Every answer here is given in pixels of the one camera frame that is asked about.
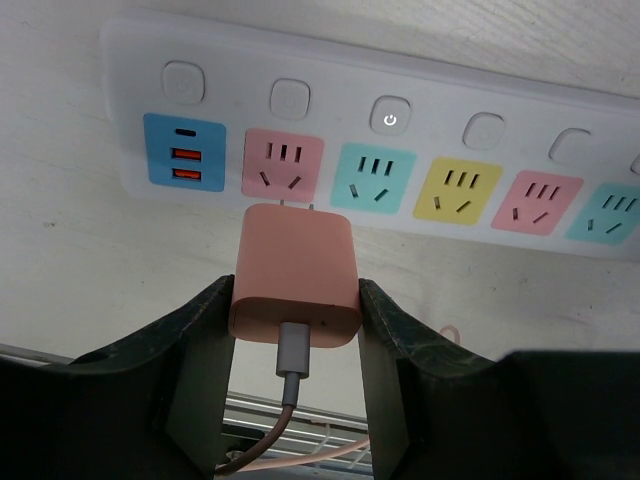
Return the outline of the pink charger plug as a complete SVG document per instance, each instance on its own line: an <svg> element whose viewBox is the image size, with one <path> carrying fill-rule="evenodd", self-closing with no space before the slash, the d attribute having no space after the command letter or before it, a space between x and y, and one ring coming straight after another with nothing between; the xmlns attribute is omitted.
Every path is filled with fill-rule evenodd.
<svg viewBox="0 0 640 480"><path fill-rule="evenodd" d="M309 326L315 348L354 338L362 314L352 227L333 213L255 204L243 218L229 330L275 344L285 322Z"/></svg>

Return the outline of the white colourful power strip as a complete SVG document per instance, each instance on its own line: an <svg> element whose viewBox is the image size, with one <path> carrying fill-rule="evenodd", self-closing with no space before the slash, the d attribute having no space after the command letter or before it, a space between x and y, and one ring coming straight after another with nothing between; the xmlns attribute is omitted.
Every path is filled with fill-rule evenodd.
<svg viewBox="0 0 640 480"><path fill-rule="evenodd" d="M634 98L143 9L100 43L132 196L639 258Z"/></svg>

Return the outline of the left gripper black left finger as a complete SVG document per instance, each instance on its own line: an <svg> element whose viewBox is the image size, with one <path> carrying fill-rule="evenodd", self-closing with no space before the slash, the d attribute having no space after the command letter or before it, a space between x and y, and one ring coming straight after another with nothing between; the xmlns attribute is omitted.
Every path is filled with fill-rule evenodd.
<svg viewBox="0 0 640 480"><path fill-rule="evenodd" d="M5 479L210 479L234 341L233 277L66 365L1 363Z"/></svg>

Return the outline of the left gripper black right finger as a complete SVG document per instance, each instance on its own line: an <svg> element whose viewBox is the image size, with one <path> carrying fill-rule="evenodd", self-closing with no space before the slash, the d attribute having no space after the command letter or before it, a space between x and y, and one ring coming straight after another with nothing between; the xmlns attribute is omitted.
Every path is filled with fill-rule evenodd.
<svg viewBox="0 0 640 480"><path fill-rule="evenodd" d="M639 356L488 360L362 280L358 343L378 479L635 479Z"/></svg>

